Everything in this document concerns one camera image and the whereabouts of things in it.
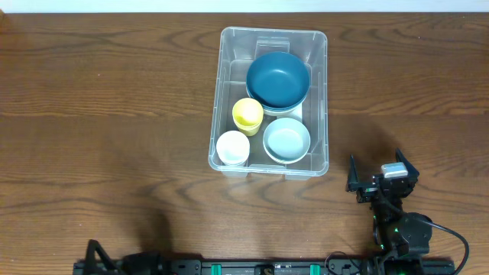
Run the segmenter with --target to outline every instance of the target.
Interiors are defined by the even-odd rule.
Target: white cup
[[[215,149],[225,165],[243,167],[250,156],[250,141],[240,131],[227,131],[219,137]]]

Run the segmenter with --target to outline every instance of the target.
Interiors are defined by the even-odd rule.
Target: cup
[[[225,165],[242,167],[250,156],[250,141],[241,132],[227,131],[217,140],[215,150]]]
[[[263,113],[263,107],[256,99],[240,99],[232,108],[232,119],[241,133],[251,137],[260,130]]]

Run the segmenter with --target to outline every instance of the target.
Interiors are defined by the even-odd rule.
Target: clear plastic storage bin
[[[287,180],[307,180],[322,176],[329,168],[326,36],[320,31],[272,30],[227,27],[221,33],[219,64],[215,83],[209,164],[226,176],[247,176],[248,173],[283,174]],[[277,117],[264,116],[259,132],[249,137],[250,157],[243,167],[224,165],[215,151],[215,144],[226,131],[238,130],[232,119],[232,107],[248,97],[246,74],[251,63],[265,53],[283,51],[299,57],[311,76],[309,94],[303,104],[287,117],[301,121],[311,135],[311,146],[300,161],[281,165],[265,152],[263,133]]]

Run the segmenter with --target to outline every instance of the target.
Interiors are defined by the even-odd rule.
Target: bowl
[[[290,53],[272,52],[257,58],[246,76],[248,95],[265,114],[285,115],[307,97],[310,76],[304,62]]]
[[[268,125],[263,136],[267,155],[280,164],[302,160],[311,146],[306,126],[293,118],[279,118]]]
[[[250,141],[240,131],[227,131],[215,145],[219,159],[230,166],[243,166],[250,156]]]

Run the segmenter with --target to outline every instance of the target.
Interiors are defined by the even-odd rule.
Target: dark teal bowl
[[[266,110],[281,112],[301,104],[309,91],[310,76],[304,62],[290,53],[267,53],[256,59],[246,76],[251,98]]]

